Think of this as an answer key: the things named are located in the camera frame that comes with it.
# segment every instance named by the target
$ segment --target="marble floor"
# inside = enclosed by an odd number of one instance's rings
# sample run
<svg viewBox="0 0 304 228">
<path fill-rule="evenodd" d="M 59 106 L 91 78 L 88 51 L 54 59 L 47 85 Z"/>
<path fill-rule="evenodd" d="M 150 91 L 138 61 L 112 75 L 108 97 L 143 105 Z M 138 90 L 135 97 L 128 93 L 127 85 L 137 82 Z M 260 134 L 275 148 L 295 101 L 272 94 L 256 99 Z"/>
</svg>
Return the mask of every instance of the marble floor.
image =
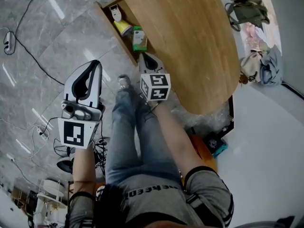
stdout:
<svg viewBox="0 0 304 228">
<path fill-rule="evenodd" d="M 14 31 L 29 1 L 0 0 L 0 28 L 8 27 Z M 42 67 L 60 82 L 87 61 L 98 59 L 102 63 L 102 101 L 106 106 L 103 136 L 110 136 L 116 78 L 123 73 L 134 76 L 137 68 L 95 13 L 94 1 L 107 3 L 110 0 L 33 0 L 20 24 L 18 37 Z M 4 38 L 5 33 L 4 29 L 0 30 L 0 38 Z M 0 64 L 0 118 L 6 121 L 0 121 L 0 181 L 26 192 L 37 190 L 22 178 L 17 167 L 7 158 L 9 153 L 34 184 L 51 178 L 67 185 L 72 176 L 56 166 L 60 157 L 53 150 L 53 141 L 59 138 L 56 120 L 50 122 L 47 144 L 31 159 L 32 136 L 34 152 L 45 142 L 36 128 L 22 130 L 34 124 L 45 126 L 50 118 L 61 115 L 63 87 L 46 76 L 18 43 L 11 56 L 5 55 L 0 47 Z M 227 104 L 211 115 L 202 116 L 187 113 L 174 93 L 171 93 L 169 102 L 172 112 L 185 128 L 195 126 L 201 135 L 218 131 L 228 124 Z M 97 132 L 96 139 L 100 137 L 100 129 Z M 102 177 L 100 169 L 96 174 Z"/>
</svg>

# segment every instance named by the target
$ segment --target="sneaker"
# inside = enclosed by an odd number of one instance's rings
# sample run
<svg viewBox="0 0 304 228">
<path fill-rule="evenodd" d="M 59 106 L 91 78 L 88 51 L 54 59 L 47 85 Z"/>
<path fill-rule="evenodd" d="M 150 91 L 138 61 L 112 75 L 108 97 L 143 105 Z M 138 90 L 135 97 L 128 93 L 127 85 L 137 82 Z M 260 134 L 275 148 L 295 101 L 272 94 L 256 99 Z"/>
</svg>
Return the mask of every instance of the sneaker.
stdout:
<svg viewBox="0 0 304 228">
<path fill-rule="evenodd" d="M 121 75 L 118 77 L 119 90 L 127 89 L 130 87 L 131 81 L 127 75 Z"/>
</svg>

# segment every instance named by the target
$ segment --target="oval table top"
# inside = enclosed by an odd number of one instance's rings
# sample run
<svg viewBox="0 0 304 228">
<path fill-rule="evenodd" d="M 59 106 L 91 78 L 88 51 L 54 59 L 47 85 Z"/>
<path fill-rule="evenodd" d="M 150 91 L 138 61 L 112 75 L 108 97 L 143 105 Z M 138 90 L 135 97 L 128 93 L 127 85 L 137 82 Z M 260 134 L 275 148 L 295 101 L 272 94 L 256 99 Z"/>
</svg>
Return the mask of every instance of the oval table top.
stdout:
<svg viewBox="0 0 304 228">
<path fill-rule="evenodd" d="M 125 1 L 188 112 L 212 113 L 231 97 L 240 62 L 221 0 Z"/>
</svg>

